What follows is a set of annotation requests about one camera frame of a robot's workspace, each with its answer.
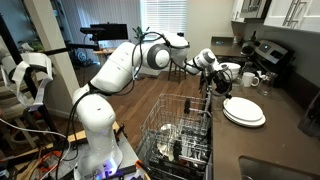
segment dark countertop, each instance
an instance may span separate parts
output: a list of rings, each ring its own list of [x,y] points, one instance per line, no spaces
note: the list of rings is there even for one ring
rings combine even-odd
[[[303,110],[282,90],[274,89],[264,97],[255,87],[232,92],[258,104],[266,116],[264,126],[245,128],[229,121],[222,112],[221,98],[213,99],[214,179],[241,179],[238,158],[241,155],[290,168],[319,174],[320,141],[297,128]]]
[[[212,37],[211,50],[216,56],[242,56],[241,45],[233,43],[230,37]]]

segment wire dish rack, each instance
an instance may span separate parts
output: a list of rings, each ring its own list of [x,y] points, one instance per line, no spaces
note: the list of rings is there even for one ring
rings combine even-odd
[[[152,179],[202,179],[211,151],[206,100],[162,94],[141,127]]]

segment dishwasher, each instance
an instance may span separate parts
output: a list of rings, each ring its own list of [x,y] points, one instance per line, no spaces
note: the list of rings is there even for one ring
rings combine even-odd
[[[151,179],[212,179],[210,95],[162,94],[141,126],[136,153]]]

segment mug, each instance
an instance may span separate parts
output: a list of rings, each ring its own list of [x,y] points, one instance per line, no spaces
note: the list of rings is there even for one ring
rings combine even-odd
[[[259,84],[259,81],[260,81],[259,78],[255,77],[255,75],[250,72],[243,73],[242,79],[241,79],[242,85],[244,87],[257,86]]]

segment plate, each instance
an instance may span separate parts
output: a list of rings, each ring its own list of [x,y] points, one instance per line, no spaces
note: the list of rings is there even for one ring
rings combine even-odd
[[[266,122],[266,117],[264,115],[262,115],[262,118],[260,120],[250,122],[250,121],[243,121],[241,119],[238,119],[230,115],[225,109],[223,110],[223,113],[230,121],[245,127],[259,127]]]
[[[258,121],[262,118],[262,109],[254,102],[241,97],[232,97],[223,101],[225,110],[243,121]]]

